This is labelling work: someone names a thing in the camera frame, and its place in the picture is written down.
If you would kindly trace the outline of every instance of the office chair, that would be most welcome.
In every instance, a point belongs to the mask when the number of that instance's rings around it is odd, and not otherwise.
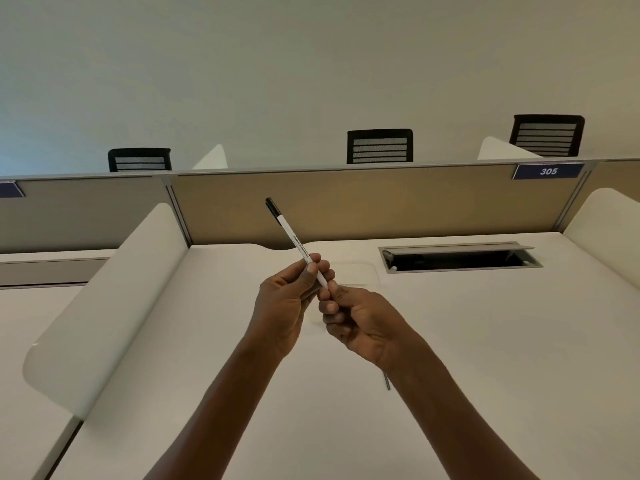
[[[109,150],[109,171],[171,170],[171,148],[114,148]]]
[[[510,144],[541,157],[576,157],[584,118],[570,114],[516,114]]]
[[[347,163],[413,161],[410,129],[347,131]]]

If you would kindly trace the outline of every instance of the tan fabric panel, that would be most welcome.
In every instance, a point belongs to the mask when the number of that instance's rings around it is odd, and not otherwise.
[[[113,249],[160,202],[159,177],[23,180],[0,199],[0,253]]]
[[[566,229],[591,192],[604,188],[617,190],[635,201],[640,201],[640,161],[623,160],[598,163],[564,216],[559,230]]]
[[[0,287],[86,283],[107,259],[0,263]]]
[[[515,164],[183,175],[172,186],[194,244],[551,231],[579,178],[512,180]]]

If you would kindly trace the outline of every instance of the white desk surface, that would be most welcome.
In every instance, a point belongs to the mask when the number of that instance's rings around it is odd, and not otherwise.
[[[77,421],[22,378],[27,350],[80,286],[0,290],[0,479],[46,474]]]
[[[378,246],[516,240],[537,269],[387,274]],[[544,479],[640,477],[640,292],[558,233],[316,242],[372,263],[379,291],[432,345],[485,419]],[[55,480],[140,479],[233,350],[258,284],[296,250],[194,246]],[[445,479],[382,374],[305,323],[226,479]]]

